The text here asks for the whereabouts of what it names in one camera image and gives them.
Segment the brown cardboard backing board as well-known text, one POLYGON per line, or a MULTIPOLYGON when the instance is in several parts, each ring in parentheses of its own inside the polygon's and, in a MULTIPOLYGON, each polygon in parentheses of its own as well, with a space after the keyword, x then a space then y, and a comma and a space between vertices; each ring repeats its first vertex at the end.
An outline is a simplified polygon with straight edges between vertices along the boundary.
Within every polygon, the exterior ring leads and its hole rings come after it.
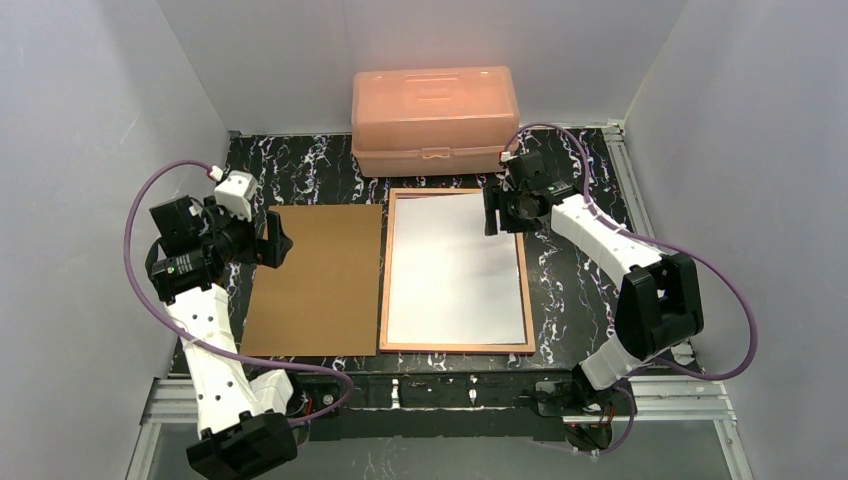
POLYGON ((377 352, 383 207, 274 206, 293 247, 257 269, 240 352, 254 357, 377 352))

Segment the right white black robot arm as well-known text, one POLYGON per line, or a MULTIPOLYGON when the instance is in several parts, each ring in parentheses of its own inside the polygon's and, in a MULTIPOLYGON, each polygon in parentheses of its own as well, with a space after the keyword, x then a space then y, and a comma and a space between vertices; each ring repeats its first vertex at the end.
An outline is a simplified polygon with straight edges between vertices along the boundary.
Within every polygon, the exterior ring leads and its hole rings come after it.
POLYGON ((483 190, 485 233, 524 233, 543 226, 585 253, 618 289, 614 332, 572 371, 577 390, 589 396, 611 388, 667 349, 704 327, 694 260, 665 254, 632 238, 630 231, 577 186, 556 180, 538 153, 499 160, 505 177, 483 190))

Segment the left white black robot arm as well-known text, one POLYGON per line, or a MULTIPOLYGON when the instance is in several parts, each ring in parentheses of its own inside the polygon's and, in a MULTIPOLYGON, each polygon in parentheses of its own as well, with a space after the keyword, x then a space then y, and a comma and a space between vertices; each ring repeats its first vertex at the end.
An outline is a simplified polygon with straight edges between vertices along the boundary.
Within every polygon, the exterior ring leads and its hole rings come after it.
POLYGON ((145 268, 176 328, 189 334, 183 352, 195 389, 198 440, 186 449, 190 467, 206 479, 253 479, 296 458, 298 444, 285 413, 295 392, 282 369, 248 380, 222 286, 231 262, 278 268, 293 242, 278 214, 269 234, 214 197, 179 197, 150 210, 160 237, 145 268))

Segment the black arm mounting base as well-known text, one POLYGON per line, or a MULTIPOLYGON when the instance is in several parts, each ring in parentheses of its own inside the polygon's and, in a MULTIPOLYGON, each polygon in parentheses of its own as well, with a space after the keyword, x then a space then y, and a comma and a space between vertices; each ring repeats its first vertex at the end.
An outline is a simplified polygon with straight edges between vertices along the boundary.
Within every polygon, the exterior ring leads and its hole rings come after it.
POLYGON ((569 373, 354 372, 350 398, 312 420, 312 441, 366 438, 523 437, 537 441, 612 442, 614 421, 636 413, 632 389, 591 396, 572 394, 569 373))

